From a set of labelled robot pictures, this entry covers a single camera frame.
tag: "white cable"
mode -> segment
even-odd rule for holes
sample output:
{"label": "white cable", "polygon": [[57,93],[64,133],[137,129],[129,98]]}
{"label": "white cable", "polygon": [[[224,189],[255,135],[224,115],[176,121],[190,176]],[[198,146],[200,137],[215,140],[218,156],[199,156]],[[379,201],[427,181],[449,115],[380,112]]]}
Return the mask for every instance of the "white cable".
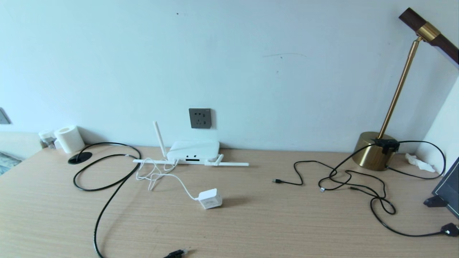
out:
{"label": "white cable", "polygon": [[[147,175],[142,175],[142,176],[139,176],[139,171],[142,169],[143,165],[145,164],[145,161],[147,160],[150,160],[152,161],[152,164],[153,164],[153,170],[150,171],[150,173],[148,173]],[[185,184],[182,182],[182,180],[180,180],[180,178],[176,175],[173,175],[173,174],[167,174],[169,173],[170,171],[174,170],[174,168],[177,166],[177,164],[179,163],[178,160],[175,161],[174,165],[172,165],[170,168],[166,168],[166,164],[164,164],[163,166],[163,171],[161,171],[161,169],[157,166],[157,164],[155,163],[154,160],[152,160],[151,158],[146,158],[142,161],[142,163],[140,164],[140,167],[139,169],[137,170],[137,173],[135,174],[135,179],[137,180],[148,180],[150,181],[150,183],[148,184],[148,191],[151,191],[153,190],[153,188],[155,187],[155,184],[156,184],[156,181],[158,181],[159,179],[161,179],[163,176],[173,176],[175,178],[177,178],[179,180],[179,182],[182,184],[183,188],[185,189],[186,193],[188,194],[188,196],[197,201],[197,198],[194,198],[190,192],[188,192],[188,189],[186,188]]]}
{"label": "white cable", "polygon": [[190,192],[188,192],[188,189],[186,188],[186,186],[183,184],[182,180],[180,180],[180,178],[179,178],[178,176],[176,176],[176,175],[174,175],[174,174],[156,174],[156,173],[153,174],[153,175],[173,176],[173,177],[177,178],[177,179],[179,180],[179,182],[182,184],[182,186],[183,186],[183,188],[185,189],[185,191],[186,191],[186,193],[188,194],[188,196],[189,196],[191,199],[195,200],[195,201],[198,200],[198,198],[194,198],[194,197],[190,194]]}

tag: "tissue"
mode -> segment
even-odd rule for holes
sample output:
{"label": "tissue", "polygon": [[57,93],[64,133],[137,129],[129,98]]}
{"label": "tissue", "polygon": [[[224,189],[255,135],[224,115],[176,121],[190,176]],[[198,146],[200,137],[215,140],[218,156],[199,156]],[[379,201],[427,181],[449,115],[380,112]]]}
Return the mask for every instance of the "tissue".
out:
{"label": "tissue", "polygon": [[427,170],[429,172],[435,172],[435,170],[433,169],[433,167],[419,159],[417,159],[417,157],[415,155],[409,155],[408,153],[405,154],[405,158],[408,160],[408,162],[411,164],[411,165],[415,165],[415,166],[418,166],[419,169],[422,169],[422,170]]}

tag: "white power adapter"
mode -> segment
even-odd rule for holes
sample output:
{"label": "white power adapter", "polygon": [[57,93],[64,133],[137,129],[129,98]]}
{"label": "white power adapter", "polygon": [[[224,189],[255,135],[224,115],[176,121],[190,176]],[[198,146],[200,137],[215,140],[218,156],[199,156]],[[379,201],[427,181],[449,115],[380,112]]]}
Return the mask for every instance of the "white power adapter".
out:
{"label": "white power adapter", "polygon": [[222,205],[222,197],[218,193],[217,188],[200,192],[197,200],[201,203],[204,209],[215,208]]}

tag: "black cable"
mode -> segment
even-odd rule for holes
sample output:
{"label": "black cable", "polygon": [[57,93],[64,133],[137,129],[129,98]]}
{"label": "black cable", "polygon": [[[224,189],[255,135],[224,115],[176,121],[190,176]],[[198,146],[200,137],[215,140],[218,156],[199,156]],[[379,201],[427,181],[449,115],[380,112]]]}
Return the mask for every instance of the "black cable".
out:
{"label": "black cable", "polygon": [[80,175],[83,171],[85,171],[87,168],[91,167],[92,165],[100,162],[101,160],[104,160],[106,158],[110,158],[110,157],[116,157],[116,156],[126,156],[126,157],[131,157],[131,158],[134,158],[134,159],[142,159],[142,154],[140,153],[140,151],[138,149],[136,149],[135,147],[131,146],[131,145],[127,145],[127,144],[123,144],[123,143],[117,143],[117,142],[99,142],[99,143],[95,143],[95,144],[91,144],[87,147],[85,147],[84,149],[82,149],[80,151],[80,153],[78,153],[77,157],[76,157],[76,160],[78,160],[79,158],[79,155],[84,151],[86,150],[87,148],[90,148],[94,145],[122,145],[122,146],[127,146],[127,147],[130,147],[132,149],[134,149],[138,154],[139,154],[139,157],[135,157],[133,155],[129,155],[129,154],[112,154],[112,155],[108,155],[108,156],[105,156],[105,157],[102,157],[94,162],[92,162],[91,164],[87,165],[86,167],[82,168],[80,171],[78,171],[75,176],[73,177],[73,184],[80,190],[82,191],[100,191],[100,190],[103,190],[103,189],[107,189],[109,187],[112,187],[116,184],[120,184],[118,186],[118,188],[115,190],[115,192],[112,194],[112,196],[108,199],[108,201],[106,202],[105,206],[102,208],[101,210],[101,213],[99,214],[99,216],[97,217],[97,220],[96,220],[96,223],[95,223],[95,227],[94,227],[94,237],[93,237],[93,244],[94,244],[94,249],[96,251],[96,253],[99,255],[100,258],[104,258],[102,253],[99,251],[99,247],[97,246],[97,228],[99,227],[99,222],[101,221],[101,218],[102,218],[102,215],[105,211],[105,209],[108,207],[108,204],[110,204],[110,202],[112,201],[112,199],[115,197],[116,193],[118,192],[118,190],[121,188],[121,186],[124,185],[124,183],[128,180],[128,178],[139,168],[140,166],[140,163],[137,163],[137,165],[134,167],[134,169],[129,172],[129,174],[127,174],[125,177],[121,178],[120,180],[118,180],[117,182],[113,183],[113,184],[110,184],[110,185],[107,185],[107,186],[104,186],[104,187],[101,187],[101,188],[96,188],[96,189],[85,189],[81,186],[79,186],[76,182],[76,179],[78,177],[78,175]]}
{"label": "black cable", "polygon": [[442,172],[438,176],[435,176],[435,177],[420,177],[420,176],[417,176],[417,175],[411,175],[411,174],[402,172],[400,170],[396,170],[395,168],[391,168],[391,167],[386,165],[387,169],[390,169],[392,171],[395,171],[395,172],[398,172],[398,173],[401,173],[401,174],[404,174],[404,175],[409,175],[409,176],[416,177],[416,178],[421,178],[421,179],[435,179],[435,178],[441,177],[445,173],[445,171],[446,171],[446,157],[445,157],[445,154],[442,152],[442,150],[440,148],[438,148],[437,145],[435,145],[435,144],[433,144],[431,142],[428,142],[428,141],[424,141],[424,140],[403,140],[403,141],[399,141],[399,143],[405,143],[405,142],[424,142],[424,143],[428,143],[428,144],[434,146],[435,148],[437,148],[437,150],[442,154],[442,157],[443,157],[443,170],[442,170]]}
{"label": "black cable", "polygon": [[[440,148],[438,148],[436,145],[430,143],[430,142],[427,142],[427,141],[401,141],[399,143],[405,143],[405,142],[425,142],[425,143],[429,143],[431,145],[433,145],[435,148],[437,148],[439,150],[439,152],[442,154],[442,157],[443,157],[443,171],[441,174],[439,174],[437,177],[434,177],[434,178],[438,178],[439,176],[443,175],[444,172],[445,172],[445,169],[446,169],[446,158],[445,158],[445,155],[443,154],[442,150],[440,150]],[[379,200],[380,201],[380,204],[382,206],[382,208],[384,209],[384,211],[390,215],[394,215],[396,214],[397,210],[395,209],[395,206],[389,201],[386,199],[386,184],[384,183],[383,180],[381,180],[380,178],[376,177],[376,176],[373,176],[373,175],[370,175],[370,174],[365,174],[365,173],[361,173],[361,172],[357,172],[357,171],[353,171],[353,170],[346,170],[345,173],[347,173],[349,175],[349,178],[347,180],[345,180],[344,182],[341,182],[339,180],[336,180],[334,179],[333,177],[337,175],[338,171],[337,169],[342,165],[344,164],[347,160],[349,160],[352,156],[356,155],[357,153],[359,153],[360,151],[364,150],[365,148],[368,148],[372,145],[375,145],[375,144],[371,144],[371,145],[368,145],[368,146],[364,146],[358,150],[356,150],[354,153],[352,153],[351,155],[349,155],[347,158],[345,158],[341,163],[339,163],[336,167],[332,168],[331,166],[329,165],[326,165],[322,162],[319,162],[319,161],[315,161],[315,160],[308,160],[308,161],[299,161],[299,162],[295,162],[293,167],[295,169],[295,171],[299,174],[299,172],[297,171],[296,169],[296,164],[300,163],[300,162],[317,162],[319,164],[322,164],[328,168],[331,168],[332,170],[330,171],[330,174],[328,177],[325,177],[325,178],[322,178],[321,180],[319,180],[318,182],[318,185],[319,187],[321,188],[321,191],[325,191],[325,190],[328,190],[328,191],[332,191],[332,190],[336,190],[338,188],[341,188],[343,187],[344,185],[352,185],[350,187],[351,190],[356,190],[356,191],[360,191],[362,193],[365,193],[369,196],[372,196],[373,198],[370,200],[370,209],[371,209],[371,212],[373,213],[373,215],[375,216],[375,218],[383,225],[385,226],[387,229],[389,229],[390,231],[396,233],[396,234],[399,234],[399,235],[402,235],[402,236],[410,236],[410,237],[424,237],[424,236],[435,236],[435,235],[443,235],[443,234],[446,234],[446,235],[449,235],[449,233],[445,233],[445,230],[442,230],[439,231],[439,232],[434,232],[434,233],[429,233],[429,234],[422,234],[422,235],[410,235],[410,234],[405,234],[405,233],[402,233],[400,231],[397,231],[393,228],[391,228],[389,225],[387,225],[379,216],[378,214],[376,213],[375,209],[374,209],[374,206],[373,206],[373,203],[374,203],[374,200]],[[404,173],[404,172],[401,172],[401,171],[398,171],[398,170],[394,170],[396,172],[400,172],[402,174],[406,174],[406,175],[410,175],[410,174],[407,174],[407,173]],[[380,194],[378,194],[378,192],[376,192],[375,190],[373,190],[371,187],[368,187],[366,185],[358,185],[358,184],[351,184],[349,181],[351,180],[352,178],[352,174],[351,173],[357,173],[357,174],[360,174],[360,175],[365,175],[365,176],[369,176],[369,177],[372,177],[372,178],[375,178],[377,180],[379,180],[381,183],[382,183],[382,188],[383,188],[383,196],[381,196]],[[338,183],[339,185],[337,187],[334,187],[334,188],[329,188],[329,189],[326,189],[324,187],[321,186],[321,183],[324,181],[324,180],[331,180],[335,183]],[[371,191],[372,193],[370,192],[367,192],[365,190],[362,190],[358,187],[361,187],[361,188],[365,188],[369,191]],[[385,206],[385,203],[388,204],[390,207],[391,207],[391,210],[388,210]]]}
{"label": "black cable", "polygon": [[301,183],[300,183],[300,184],[299,184],[299,183],[287,182],[287,181],[280,180],[280,179],[274,179],[273,182],[278,183],[278,184],[280,184],[280,183],[286,183],[286,184],[290,184],[290,185],[303,185],[303,184],[304,184],[304,182],[303,182],[303,177],[301,176],[300,172],[299,172],[298,169],[297,169],[297,164],[298,164],[298,163],[302,163],[302,162],[306,162],[306,163],[307,163],[307,162],[317,162],[317,163],[320,163],[320,164],[322,164],[322,165],[324,165],[324,166],[329,167],[328,165],[325,165],[325,164],[323,164],[322,162],[319,162],[319,161],[316,161],[316,160],[302,160],[302,161],[297,161],[297,162],[295,162],[295,163],[293,164],[293,169],[295,170],[295,172],[296,172],[296,173],[298,174],[298,176],[300,177],[300,180],[301,180]]}
{"label": "black cable", "polygon": [[[342,164],[344,164],[346,161],[348,161],[348,159],[352,158],[352,157],[353,157],[354,155],[356,155],[357,153],[359,153],[359,152],[363,151],[364,149],[366,149],[366,148],[368,148],[368,147],[370,147],[370,146],[373,146],[373,145],[376,145],[376,144],[375,144],[375,143],[372,143],[372,144],[370,144],[370,145],[364,146],[364,147],[362,147],[362,148],[360,148],[360,149],[354,151],[351,155],[349,155],[347,158],[345,158],[343,161],[341,161],[341,163],[339,163],[335,168],[333,168],[332,171],[330,171],[330,174],[329,174],[327,177],[324,177],[324,178],[322,178],[321,180],[319,180],[319,182],[317,183],[318,186],[319,186],[321,189],[324,189],[324,191],[325,191],[325,190],[332,191],[332,190],[336,190],[336,189],[338,189],[338,188],[344,186],[345,184],[347,184],[347,183],[349,182],[349,180],[351,180],[351,177],[352,177],[352,176],[350,176],[349,179],[348,179],[346,182],[339,182],[339,181],[336,181],[335,179],[333,179],[333,177],[338,173],[337,169],[338,169]],[[337,187],[335,187],[335,188],[326,189],[326,188],[322,187],[322,186],[320,185],[320,183],[322,183],[322,181],[327,180],[327,179],[330,179],[331,181],[333,181],[333,182],[335,182],[335,183],[340,183],[341,185],[339,185],[339,186],[337,186]]]}

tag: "power plug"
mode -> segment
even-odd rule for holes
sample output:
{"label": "power plug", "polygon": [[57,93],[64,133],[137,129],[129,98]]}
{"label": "power plug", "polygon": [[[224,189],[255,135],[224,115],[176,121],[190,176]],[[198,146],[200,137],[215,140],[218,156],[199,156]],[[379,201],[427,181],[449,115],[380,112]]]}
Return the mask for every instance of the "power plug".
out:
{"label": "power plug", "polygon": [[200,192],[197,200],[201,203],[204,209],[221,206],[223,202],[217,188]]}
{"label": "power plug", "polygon": [[169,253],[168,256],[166,256],[164,258],[182,258],[187,253],[188,253],[188,250],[184,248],[184,249],[180,249],[180,250],[171,252],[171,253]]}

